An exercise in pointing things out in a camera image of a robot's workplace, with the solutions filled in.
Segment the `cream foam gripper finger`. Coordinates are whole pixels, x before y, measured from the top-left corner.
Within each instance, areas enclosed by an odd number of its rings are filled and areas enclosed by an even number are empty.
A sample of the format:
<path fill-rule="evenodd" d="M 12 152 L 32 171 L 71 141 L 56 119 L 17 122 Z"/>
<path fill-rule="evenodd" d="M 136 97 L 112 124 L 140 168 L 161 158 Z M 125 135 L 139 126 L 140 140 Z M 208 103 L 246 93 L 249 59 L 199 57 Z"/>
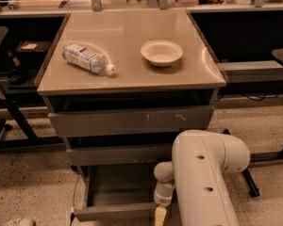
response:
<path fill-rule="evenodd" d="M 155 210 L 155 226 L 163 226 L 166 218 L 167 209 L 164 206 L 158 206 Z"/>

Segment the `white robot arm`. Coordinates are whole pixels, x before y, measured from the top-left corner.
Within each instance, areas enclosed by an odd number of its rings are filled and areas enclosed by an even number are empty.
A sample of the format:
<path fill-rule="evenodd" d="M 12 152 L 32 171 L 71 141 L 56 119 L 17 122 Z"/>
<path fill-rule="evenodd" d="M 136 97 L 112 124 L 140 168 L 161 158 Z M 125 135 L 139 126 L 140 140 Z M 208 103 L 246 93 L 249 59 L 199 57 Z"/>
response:
<path fill-rule="evenodd" d="M 249 163 L 249 149 L 237 137 L 202 130 L 180 133 L 172 160 L 154 169 L 155 226 L 163 226 L 173 196 L 182 226 L 240 226 L 223 174 L 242 172 Z"/>

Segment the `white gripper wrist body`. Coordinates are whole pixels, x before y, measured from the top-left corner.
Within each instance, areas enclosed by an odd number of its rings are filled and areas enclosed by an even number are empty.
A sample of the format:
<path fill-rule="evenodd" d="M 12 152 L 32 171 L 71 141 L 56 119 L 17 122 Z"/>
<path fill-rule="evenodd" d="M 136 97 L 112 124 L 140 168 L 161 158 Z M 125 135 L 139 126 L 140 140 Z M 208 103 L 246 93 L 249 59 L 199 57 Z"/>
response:
<path fill-rule="evenodd" d="M 154 201 L 157 205 L 167 207 L 171 204 L 175 186 L 172 182 L 157 182 L 154 191 Z"/>

